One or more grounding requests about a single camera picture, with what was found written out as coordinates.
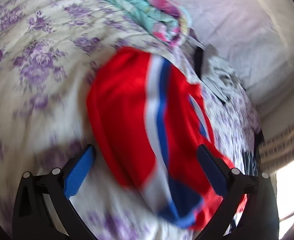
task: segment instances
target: metal bolt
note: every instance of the metal bolt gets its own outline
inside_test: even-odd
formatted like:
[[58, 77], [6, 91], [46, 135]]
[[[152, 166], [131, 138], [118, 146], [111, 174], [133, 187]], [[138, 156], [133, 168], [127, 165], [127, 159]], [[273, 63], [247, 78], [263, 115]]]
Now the metal bolt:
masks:
[[268, 175], [266, 172], [263, 172], [263, 173], [262, 173], [262, 177], [263, 177], [264, 179], [268, 179], [268, 178], [269, 178], [269, 175]]
[[59, 174], [60, 173], [60, 168], [54, 168], [51, 173], [54, 174], [54, 175]]
[[26, 171], [24, 174], [23, 174], [23, 177], [26, 179], [30, 176], [30, 172], [29, 171]]
[[234, 175], [239, 175], [240, 174], [240, 170], [236, 169], [236, 168], [232, 168], [231, 169], [231, 173]]

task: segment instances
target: gray cloth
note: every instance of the gray cloth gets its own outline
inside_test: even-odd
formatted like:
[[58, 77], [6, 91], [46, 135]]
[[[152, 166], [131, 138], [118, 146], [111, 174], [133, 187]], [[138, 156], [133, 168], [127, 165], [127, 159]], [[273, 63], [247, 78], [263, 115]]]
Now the gray cloth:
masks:
[[201, 81], [223, 102], [227, 102], [240, 85], [235, 70], [218, 56], [214, 46], [206, 47], [201, 65]]

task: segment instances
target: white stripe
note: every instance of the white stripe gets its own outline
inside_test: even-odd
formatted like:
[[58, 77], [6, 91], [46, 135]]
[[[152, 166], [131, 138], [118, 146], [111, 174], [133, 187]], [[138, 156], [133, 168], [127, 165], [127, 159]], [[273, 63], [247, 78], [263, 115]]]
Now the white stripe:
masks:
[[154, 213], [164, 210], [171, 203], [167, 173], [162, 170], [160, 165], [155, 165], [152, 174], [141, 189], [141, 194]]
[[151, 55], [148, 63], [146, 80], [146, 103], [144, 108], [144, 123], [146, 134], [162, 169], [166, 166], [161, 154], [158, 138], [157, 113], [159, 109], [159, 80], [164, 58], [159, 55]]
[[198, 119], [200, 120], [200, 122], [204, 126], [204, 129], [205, 129], [205, 132], [206, 132], [206, 135], [207, 135], [207, 140], [210, 142], [210, 137], [209, 137], [209, 133], [208, 133], [206, 119], [204, 117], [203, 111], [200, 109], [200, 107], [197, 104], [196, 100], [191, 95], [189, 95], [189, 98], [191, 100], [191, 103], [192, 103], [192, 105], [194, 107], [194, 110], [196, 112], [196, 115], [197, 115]]
[[164, 209], [172, 201], [168, 185], [168, 171], [164, 163], [158, 138], [157, 113], [159, 109], [159, 82], [164, 58], [151, 55], [147, 69], [146, 103], [144, 108], [144, 124], [151, 149], [156, 156], [156, 165], [141, 193], [147, 205], [154, 213]]

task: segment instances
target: bed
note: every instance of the bed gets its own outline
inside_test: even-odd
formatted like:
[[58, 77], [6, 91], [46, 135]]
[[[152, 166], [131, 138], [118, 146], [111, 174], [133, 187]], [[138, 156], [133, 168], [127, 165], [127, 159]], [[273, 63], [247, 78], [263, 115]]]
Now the bed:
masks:
[[[237, 14], [241, 2], [222, 13], [218, 0], [202, 0], [202, 7], [190, 0], [178, 1], [191, 12], [200, 42], [216, 46], [244, 83], [238, 60], [249, 62], [255, 54], [253, 50], [258, 54], [260, 49], [265, 50], [260, 45], [271, 43], [277, 49], [271, 49], [275, 54], [268, 60], [274, 62], [283, 53], [284, 43], [258, 0], [241, 0], [256, 12], [256, 20], [250, 10], [238, 10], [240, 15]], [[223, 18], [215, 19], [214, 14]], [[233, 30], [235, 25], [239, 33]], [[249, 41], [256, 41], [256, 46], [245, 48]], [[0, 225], [9, 235], [21, 175], [26, 170], [34, 175], [48, 173], [62, 167], [87, 143], [95, 144], [85, 98], [95, 72], [122, 46], [161, 54], [189, 82], [199, 82], [191, 65], [193, 45], [186, 42], [172, 49], [105, 1], [0, 0]], [[250, 86], [244, 87], [250, 96]], [[202, 91], [217, 149], [245, 173], [244, 159], [254, 154], [255, 135], [260, 132], [257, 112], [241, 87], [225, 105], [206, 86]], [[192, 231], [155, 217], [135, 192], [124, 192], [100, 154], [71, 202], [99, 239], [193, 237]]]

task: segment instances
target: blue gripper pad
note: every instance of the blue gripper pad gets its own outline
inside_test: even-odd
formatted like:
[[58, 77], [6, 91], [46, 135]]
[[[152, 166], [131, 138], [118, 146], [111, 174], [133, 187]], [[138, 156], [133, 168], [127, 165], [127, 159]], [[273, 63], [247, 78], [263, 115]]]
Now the blue gripper pad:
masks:
[[71, 172], [65, 179], [64, 194], [67, 199], [77, 194], [81, 184], [83, 183], [88, 171], [94, 164], [96, 159], [95, 148], [88, 147], [85, 153], [77, 161]]
[[202, 146], [198, 147], [197, 160], [216, 194], [219, 196], [226, 196], [228, 193], [226, 177], [216, 165], [206, 148]]

